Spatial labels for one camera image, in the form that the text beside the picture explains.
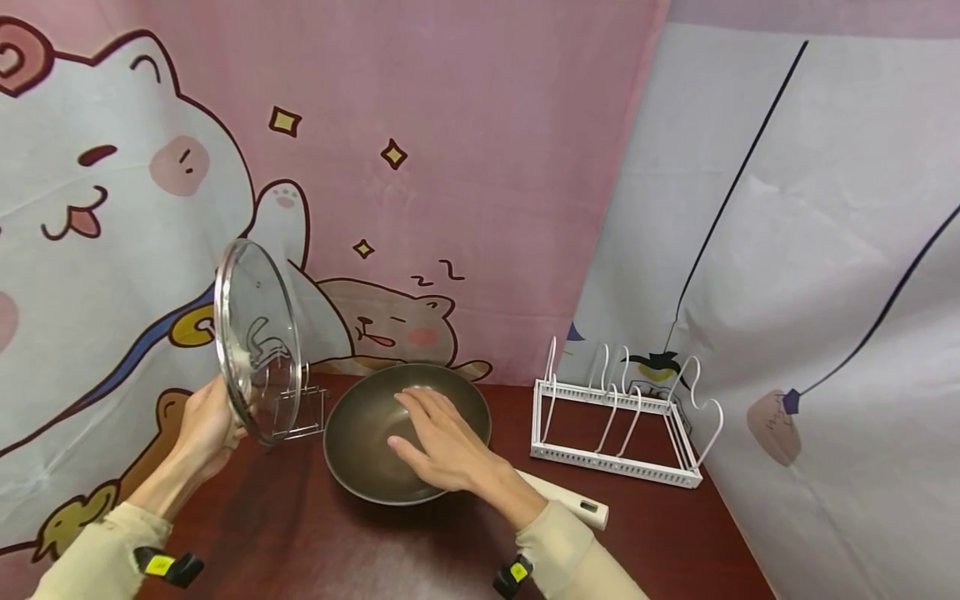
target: cat tongue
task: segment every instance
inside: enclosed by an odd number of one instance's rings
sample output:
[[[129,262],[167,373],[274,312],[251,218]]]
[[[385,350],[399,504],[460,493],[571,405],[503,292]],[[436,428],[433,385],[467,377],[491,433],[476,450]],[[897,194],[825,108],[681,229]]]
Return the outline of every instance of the cat tongue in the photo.
[[[71,206],[69,214],[71,229],[86,237],[98,237],[100,235],[100,222],[93,216],[93,211]]]
[[[377,342],[380,346],[386,346],[387,348],[392,348],[396,346],[396,342],[390,338],[385,338],[382,335],[371,335],[367,334],[367,337]]]

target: brown tabletop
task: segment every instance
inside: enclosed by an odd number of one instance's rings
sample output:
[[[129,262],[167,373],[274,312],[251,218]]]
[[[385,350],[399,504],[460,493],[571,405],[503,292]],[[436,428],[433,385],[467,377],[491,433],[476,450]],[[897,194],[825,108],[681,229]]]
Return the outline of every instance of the brown tabletop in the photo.
[[[334,399],[355,380],[321,376]],[[609,505],[607,530],[597,538],[651,598],[774,597],[708,477],[683,490],[531,459],[531,389],[480,389],[491,407],[493,449],[517,468]],[[557,406],[550,441],[596,446],[609,413]],[[622,444],[626,417],[614,422],[606,451]],[[640,419],[627,456],[669,462],[672,454],[662,420]],[[177,516],[167,547],[197,554],[206,569],[187,591],[151,580],[140,597],[494,599],[492,576],[516,554],[505,523],[465,492],[409,508],[344,492],[326,470],[320,436],[266,454],[241,444]],[[519,597],[540,595],[528,583]]]

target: pink cheek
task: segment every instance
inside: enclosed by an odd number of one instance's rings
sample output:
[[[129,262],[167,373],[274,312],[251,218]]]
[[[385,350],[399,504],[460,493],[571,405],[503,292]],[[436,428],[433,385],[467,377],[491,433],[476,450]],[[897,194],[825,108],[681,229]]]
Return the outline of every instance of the pink cheek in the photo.
[[[193,196],[210,170],[210,154],[200,140],[178,135],[150,161],[150,177],[174,196]]]
[[[418,348],[426,348],[440,341],[440,333],[430,327],[417,327],[407,334],[407,340]]]
[[[20,310],[9,294],[0,292],[0,352],[7,349],[20,325]]]

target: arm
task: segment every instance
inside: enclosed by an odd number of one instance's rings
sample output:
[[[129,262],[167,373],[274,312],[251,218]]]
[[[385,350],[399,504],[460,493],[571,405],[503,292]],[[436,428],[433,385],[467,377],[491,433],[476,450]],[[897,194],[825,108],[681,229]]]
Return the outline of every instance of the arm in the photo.
[[[580,519],[559,502],[547,503],[512,468],[478,495],[517,531],[516,545],[534,566],[534,583],[547,600],[647,600]]]
[[[186,403],[180,436],[170,455],[102,521],[86,526],[43,575],[34,600],[129,600],[143,583],[133,559],[141,546],[163,547],[170,521],[190,495],[227,463],[233,432],[226,389],[219,377]]]
[[[548,503],[491,452],[448,398],[410,389],[396,399],[410,413],[425,452],[398,437],[390,446],[420,479],[474,492],[502,514],[517,531],[516,543],[547,600],[647,600],[589,528],[559,503]]]

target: frying pan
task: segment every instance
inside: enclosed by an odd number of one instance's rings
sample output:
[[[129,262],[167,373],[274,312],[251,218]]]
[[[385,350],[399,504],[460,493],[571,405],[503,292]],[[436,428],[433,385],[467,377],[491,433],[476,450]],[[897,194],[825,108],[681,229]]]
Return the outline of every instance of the frying pan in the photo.
[[[324,456],[330,473],[354,495],[377,504],[409,506],[446,493],[421,481],[387,445],[387,439],[396,435],[423,450],[410,416],[394,398],[394,394],[415,386],[431,388],[450,398],[484,444],[490,443],[492,420],[487,401],[460,374],[435,365],[404,364],[368,375],[336,403],[324,432]],[[606,506],[518,472],[541,495],[560,501],[591,527],[606,527]]]

